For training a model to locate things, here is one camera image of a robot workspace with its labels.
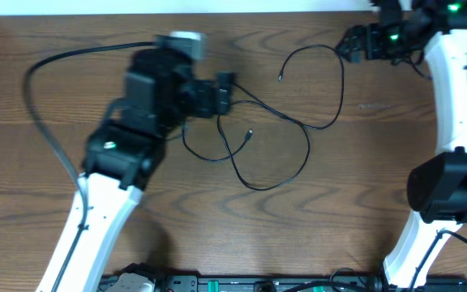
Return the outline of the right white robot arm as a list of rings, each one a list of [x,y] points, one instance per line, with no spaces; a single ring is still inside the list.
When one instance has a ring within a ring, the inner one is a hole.
[[[377,291],[459,291],[462,280],[428,277],[443,246],[467,223],[467,1],[379,1],[379,21],[347,29],[336,46],[359,58],[411,62],[430,70],[435,94],[435,155],[409,173],[405,227],[384,258]]]

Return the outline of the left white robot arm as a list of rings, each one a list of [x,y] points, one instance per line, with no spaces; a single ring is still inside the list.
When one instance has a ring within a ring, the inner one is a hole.
[[[83,173],[39,291],[96,290],[121,229],[165,157],[168,134],[187,118],[226,114],[233,72],[196,79],[195,61],[177,49],[136,52],[123,97],[88,137]]]

